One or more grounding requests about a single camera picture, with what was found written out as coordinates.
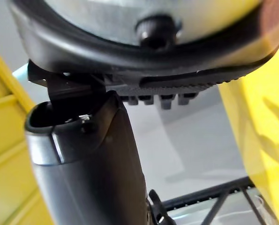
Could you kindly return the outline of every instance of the yellow surface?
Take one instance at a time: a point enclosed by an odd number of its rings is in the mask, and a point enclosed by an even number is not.
[[[219,90],[246,171],[279,219],[279,51]]]
[[[33,177],[23,123],[32,101],[0,58],[0,225],[51,225]]]

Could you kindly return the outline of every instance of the white floor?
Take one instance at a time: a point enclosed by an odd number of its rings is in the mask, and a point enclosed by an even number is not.
[[[0,54],[12,70],[27,61],[4,0]],[[36,102],[47,99],[44,88],[20,79]],[[147,188],[162,200],[246,176],[217,87],[169,111],[162,111],[158,101],[127,109]]]

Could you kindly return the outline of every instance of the black metal rack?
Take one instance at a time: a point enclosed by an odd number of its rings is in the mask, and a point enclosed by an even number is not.
[[[233,193],[242,192],[245,198],[247,199],[249,205],[251,206],[259,223],[261,225],[266,225],[264,219],[262,218],[261,214],[257,210],[255,204],[253,203],[246,191],[250,188],[255,188],[255,184],[251,181],[249,177],[244,177],[238,180],[233,180],[228,183],[200,190],[188,195],[183,195],[171,200],[167,200],[162,202],[162,204],[165,207],[165,209],[169,212],[179,208],[201,203],[209,199],[217,199],[214,205],[212,206],[210,212],[207,214],[207,216],[201,223],[201,225],[210,225],[217,213],[219,212],[220,208],[224,204],[226,198]]]

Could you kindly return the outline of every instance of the gray background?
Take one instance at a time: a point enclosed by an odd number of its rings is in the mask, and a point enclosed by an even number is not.
[[[5,0],[0,0],[0,55],[12,71],[27,62]],[[46,90],[20,77],[36,102]],[[148,189],[162,200],[246,176],[217,87],[188,106],[127,106]]]

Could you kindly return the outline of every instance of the black knob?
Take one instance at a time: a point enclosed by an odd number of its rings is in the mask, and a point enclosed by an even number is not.
[[[141,20],[136,26],[140,46],[155,51],[167,50],[175,45],[177,29],[173,19],[157,15]]]

